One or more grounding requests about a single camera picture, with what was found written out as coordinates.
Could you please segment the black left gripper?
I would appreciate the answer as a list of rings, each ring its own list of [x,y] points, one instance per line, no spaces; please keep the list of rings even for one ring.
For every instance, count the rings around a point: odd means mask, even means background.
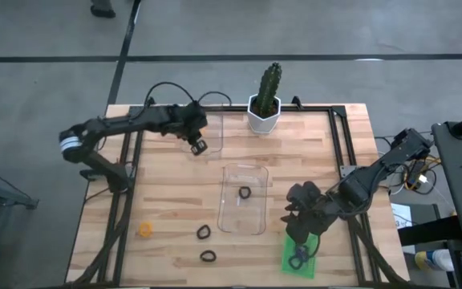
[[[198,102],[193,101],[186,106],[174,104],[168,107],[170,120],[166,125],[166,132],[183,140],[198,140],[197,145],[191,147],[194,156],[204,152],[208,145],[202,138],[201,129],[208,125],[205,110]]]

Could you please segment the clear plastic bin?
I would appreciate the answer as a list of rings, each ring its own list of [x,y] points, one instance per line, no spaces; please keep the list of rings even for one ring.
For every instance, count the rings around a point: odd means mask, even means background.
[[[259,165],[228,164],[223,168],[218,228],[226,233],[259,235],[266,228],[269,171]],[[252,194],[241,199],[238,190],[248,186]]]
[[[194,156],[191,152],[190,144],[178,140],[177,146],[185,153],[189,159],[202,159],[202,158],[218,158],[223,148],[224,138],[224,117],[222,114],[208,114],[208,125],[201,129],[202,140],[206,142],[208,148],[199,156]]]

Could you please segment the green plastic tray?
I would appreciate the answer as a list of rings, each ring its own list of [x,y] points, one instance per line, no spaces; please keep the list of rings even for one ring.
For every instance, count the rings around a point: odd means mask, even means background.
[[[282,253],[282,268],[283,273],[295,275],[306,279],[313,279],[316,271],[316,254],[320,247],[320,237],[310,234],[307,241],[310,246],[310,257],[304,262],[304,265],[299,270],[293,270],[288,265],[288,259],[294,255],[294,246],[297,244],[288,235],[285,237],[284,248]]]

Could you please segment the white paper sheet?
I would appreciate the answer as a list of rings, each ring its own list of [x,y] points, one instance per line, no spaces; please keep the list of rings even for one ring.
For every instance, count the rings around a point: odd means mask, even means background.
[[[416,225],[416,222],[412,220],[410,206],[391,203],[391,209],[398,229]]]

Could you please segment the black horizontal bar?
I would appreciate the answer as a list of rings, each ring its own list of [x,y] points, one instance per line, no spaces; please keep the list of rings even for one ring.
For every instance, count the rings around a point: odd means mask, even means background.
[[[426,242],[462,240],[462,229],[457,216],[404,227],[398,229],[398,234],[402,246]]]

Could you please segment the green cactus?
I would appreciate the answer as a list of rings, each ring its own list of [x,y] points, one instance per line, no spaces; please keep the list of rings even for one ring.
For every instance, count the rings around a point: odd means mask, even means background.
[[[272,63],[261,78],[259,92],[254,102],[254,112],[261,118],[267,118],[277,112],[275,96],[282,77],[282,66]]]

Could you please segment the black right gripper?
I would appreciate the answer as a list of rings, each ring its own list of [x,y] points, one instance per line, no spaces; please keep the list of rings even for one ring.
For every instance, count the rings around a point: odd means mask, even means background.
[[[310,246],[306,241],[310,234],[323,234],[324,214],[313,210],[291,210],[286,216],[281,217],[281,221],[286,224],[286,233],[297,243],[294,246],[293,258],[309,258]]]

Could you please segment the white yellow spray bottle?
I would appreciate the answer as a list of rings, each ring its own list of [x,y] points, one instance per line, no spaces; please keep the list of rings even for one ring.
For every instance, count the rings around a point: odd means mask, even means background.
[[[449,250],[419,251],[414,257],[416,266],[421,270],[454,271],[454,265]]]

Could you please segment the person's shoe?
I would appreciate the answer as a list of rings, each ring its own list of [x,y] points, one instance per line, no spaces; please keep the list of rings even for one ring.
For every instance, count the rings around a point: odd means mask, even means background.
[[[111,0],[91,0],[90,12],[98,18],[114,18],[116,16]]]

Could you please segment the black metal table frame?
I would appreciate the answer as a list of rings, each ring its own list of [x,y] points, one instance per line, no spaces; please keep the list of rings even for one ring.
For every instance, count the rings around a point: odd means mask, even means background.
[[[70,289],[103,287],[326,287],[355,286],[360,279],[383,279],[363,244],[348,225],[336,221],[322,236],[313,279],[281,271],[286,237],[286,194],[297,183],[312,181],[328,189],[338,168],[356,162],[369,165],[377,148],[364,104],[306,104],[299,111],[283,106],[268,135],[254,134],[245,108],[219,108],[224,117],[224,144],[218,158],[189,159],[173,136],[146,132],[129,144],[140,151],[128,234],[110,250],[104,279],[81,283],[80,276],[103,245],[112,206],[104,181],[87,191],[66,283]],[[231,234],[217,226],[223,168],[228,164],[268,169],[266,228],[259,235]],[[140,237],[141,222],[152,235]],[[208,225],[211,235],[197,238]],[[200,260],[213,250],[217,260]]]

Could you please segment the white hexagonal plant pot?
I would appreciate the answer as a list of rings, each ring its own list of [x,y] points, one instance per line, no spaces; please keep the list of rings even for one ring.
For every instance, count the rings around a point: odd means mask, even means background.
[[[278,122],[278,118],[281,115],[280,99],[276,96],[274,97],[274,114],[266,118],[261,118],[253,112],[253,102],[256,100],[256,98],[257,95],[252,95],[249,97],[247,106],[248,124],[255,134],[268,135],[274,130]]]

